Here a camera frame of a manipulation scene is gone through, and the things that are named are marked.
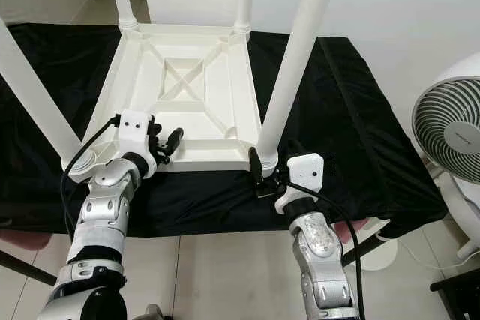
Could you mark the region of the white plastic table top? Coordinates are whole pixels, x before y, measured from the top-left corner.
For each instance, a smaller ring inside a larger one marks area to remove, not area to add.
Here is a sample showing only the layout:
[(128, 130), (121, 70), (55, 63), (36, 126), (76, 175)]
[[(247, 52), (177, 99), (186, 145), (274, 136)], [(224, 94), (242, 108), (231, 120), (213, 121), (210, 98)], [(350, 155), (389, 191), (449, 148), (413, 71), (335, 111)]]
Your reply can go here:
[[(157, 172), (249, 172), (249, 148), (262, 128), (249, 37), (230, 26), (158, 23), (120, 29), (120, 35), (83, 138), (133, 109), (155, 116), (161, 142), (183, 129), (170, 163)], [(89, 148), (94, 169), (116, 149), (113, 127)]]

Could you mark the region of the black tablecloth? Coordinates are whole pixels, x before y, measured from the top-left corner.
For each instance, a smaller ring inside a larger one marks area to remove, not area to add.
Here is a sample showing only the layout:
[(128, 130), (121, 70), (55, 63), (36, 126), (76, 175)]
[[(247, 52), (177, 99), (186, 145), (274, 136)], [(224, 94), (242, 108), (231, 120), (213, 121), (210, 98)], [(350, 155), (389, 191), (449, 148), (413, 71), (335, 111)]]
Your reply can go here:
[[(86, 131), (120, 31), (115, 25), (20, 23), (9, 32), (76, 133)], [(354, 220), (390, 220), (399, 237), (441, 220), (447, 207), (346, 37), (319, 37), (279, 145), (299, 141), (325, 160), (322, 194)], [(7, 85), (1, 87), (0, 220), (4, 229), (63, 233), (61, 159)], [(249, 172), (174, 172), (148, 179), (131, 205), (131, 237), (285, 230)]]

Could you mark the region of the white floor fan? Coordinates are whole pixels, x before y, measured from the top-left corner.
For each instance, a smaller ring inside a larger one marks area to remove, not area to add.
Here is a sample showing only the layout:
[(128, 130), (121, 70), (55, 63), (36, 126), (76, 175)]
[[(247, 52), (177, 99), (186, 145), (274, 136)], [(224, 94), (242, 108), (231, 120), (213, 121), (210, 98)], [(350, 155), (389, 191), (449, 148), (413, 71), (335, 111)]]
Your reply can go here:
[(427, 158), (449, 173), (460, 199), (451, 215), (466, 234), (457, 257), (480, 254), (480, 52), (443, 70), (412, 108), (412, 131)]

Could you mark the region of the robot left leg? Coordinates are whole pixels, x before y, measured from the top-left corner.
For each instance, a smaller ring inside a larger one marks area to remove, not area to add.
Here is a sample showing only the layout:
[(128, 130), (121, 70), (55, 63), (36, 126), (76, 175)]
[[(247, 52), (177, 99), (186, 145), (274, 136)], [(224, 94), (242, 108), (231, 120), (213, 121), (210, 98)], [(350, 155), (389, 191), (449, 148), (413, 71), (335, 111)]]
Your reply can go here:
[(161, 308), (157, 304), (148, 304), (145, 312), (137, 320), (166, 320)]

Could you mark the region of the dark pink stool seat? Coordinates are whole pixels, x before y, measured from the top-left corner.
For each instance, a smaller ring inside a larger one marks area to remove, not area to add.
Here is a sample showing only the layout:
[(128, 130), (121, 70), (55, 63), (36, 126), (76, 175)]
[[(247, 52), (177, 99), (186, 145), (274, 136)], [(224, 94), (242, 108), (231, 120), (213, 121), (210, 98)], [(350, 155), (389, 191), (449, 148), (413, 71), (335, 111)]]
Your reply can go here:
[(0, 238), (18, 248), (30, 251), (43, 249), (50, 241), (51, 234), (20, 231), (14, 229), (0, 229)]

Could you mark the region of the black table frame leg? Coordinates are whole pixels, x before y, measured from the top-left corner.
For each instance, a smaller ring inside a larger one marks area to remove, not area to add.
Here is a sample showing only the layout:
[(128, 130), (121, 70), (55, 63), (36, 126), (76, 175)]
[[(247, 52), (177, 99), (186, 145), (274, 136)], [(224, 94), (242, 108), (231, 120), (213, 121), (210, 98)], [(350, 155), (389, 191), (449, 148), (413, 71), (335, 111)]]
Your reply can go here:
[(54, 286), (57, 283), (57, 277), (40, 268), (36, 268), (31, 263), (22, 261), (11, 254), (0, 251), (0, 265), (3, 268), (9, 268), (14, 272), (24, 275), (27, 278), (44, 283), (44, 285)]
[(363, 257), (375, 248), (380, 247), (384, 242), (385, 241), (381, 239), (380, 231), (375, 231), (369, 235), (369, 237), (360, 239), (360, 241), (350, 241), (349, 249), (346, 249), (340, 258), (340, 265), (350, 265), (350, 263), (355, 262), (357, 258)]

